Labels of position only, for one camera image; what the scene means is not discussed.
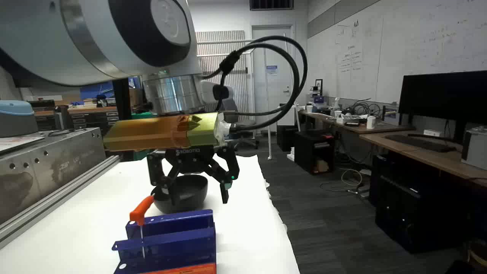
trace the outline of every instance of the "yellow object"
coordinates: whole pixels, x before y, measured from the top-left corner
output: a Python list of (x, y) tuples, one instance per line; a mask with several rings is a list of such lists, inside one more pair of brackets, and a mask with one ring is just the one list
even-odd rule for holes
[(217, 113), (119, 121), (107, 133), (107, 151), (213, 146)]

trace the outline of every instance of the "desk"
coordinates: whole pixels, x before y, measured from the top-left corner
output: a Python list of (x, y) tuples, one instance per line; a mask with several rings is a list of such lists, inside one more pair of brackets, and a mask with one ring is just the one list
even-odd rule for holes
[(334, 119), (331, 119), (326, 114), (320, 113), (302, 113), (303, 116), (312, 118), (315, 121), (325, 122), (328, 125), (337, 127), (338, 130), (346, 130), (355, 134), (378, 134), (378, 133), (393, 133), (393, 131), (407, 131), (411, 130), (410, 127), (396, 127), (396, 125), (388, 125), (388, 124), (378, 124), (375, 130), (367, 130), (364, 124), (360, 127), (346, 127), (337, 124)]
[[(69, 108), (72, 116), (76, 114), (93, 114), (93, 113), (118, 113), (118, 107), (102, 107), (102, 108)], [(51, 118), (55, 111), (52, 110), (41, 110), (35, 111), (35, 118)]]
[[(220, 274), (297, 274), (287, 227), (274, 209), (258, 157), (238, 157), (241, 177), (223, 204), (209, 180)], [(119, 163), (0, 250), (0, 273), (113, 273), (115, 241), (127, 239), (128, 213), (148, 195), (146, 162)], [(146, 216), (160, 212), (153, 206)]]
[[(379, 148), (405, 156), (405, 157), (413, 159), (419, 163), (433, 166), (439, 171), (448, 172), (448, 174), (455, 175), (463, 180), (487, 178), (487, 171), (462, 163), (460, 148), (458, 148), (458, 151), (452, 151), (452, 153), (436, 153), (436, 151), (422, 149), (417, 146), (411, 146), (407, 143), (399, 143), (399, 142), (390, 140), (390, 139), (387, 139), (387, 136), (393, 136), (393, 134), (392, 133), (367, 134), (367, 136), (361, 136), (361, 139), (366, 142), (370, 142)], [(474, 180), (472, 183), (477, 186), (481, 186), (481, 188), (487, 188), (487, 180)]]

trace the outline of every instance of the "orange object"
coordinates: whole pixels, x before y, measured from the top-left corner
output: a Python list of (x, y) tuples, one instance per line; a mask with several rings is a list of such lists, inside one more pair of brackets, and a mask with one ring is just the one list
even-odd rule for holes
[(142, 200), (142, 203), (130, 213), (130, 219), (136, 221), (140, 227), (143, 226), (143, 216), (146, 215), (148, 209), (153, 206), (154, 197), (148, 197)]
[(153, 271), (148, 274), (217, 274), (217, 264), (192, 265), (192, 267), (174, 268), (174, 270), (165, 270), (165, 271)]
[(191, 116), (119, 121), (105, 136), (107, 151), (189, 148)]

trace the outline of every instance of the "gray floor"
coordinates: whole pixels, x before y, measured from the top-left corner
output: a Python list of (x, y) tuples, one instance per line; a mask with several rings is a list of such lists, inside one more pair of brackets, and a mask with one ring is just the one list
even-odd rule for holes
[(407, 253), (376, 227), (375, 207), (347, 192), (340, 171), (309, 175), (277, 146), (273, 160), (268, 160), (267, 148), (239, 154), (259, 156), (303, 274), (443, 274), (463, 258), (460, 250)]

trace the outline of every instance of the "whiteboard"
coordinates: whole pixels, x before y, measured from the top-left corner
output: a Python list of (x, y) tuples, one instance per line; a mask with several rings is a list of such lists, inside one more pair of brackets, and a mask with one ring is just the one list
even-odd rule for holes
[(487, 0), (382, 0), (308, 47), (332, 96), (399, 102), (405, 75), (487, 70)]

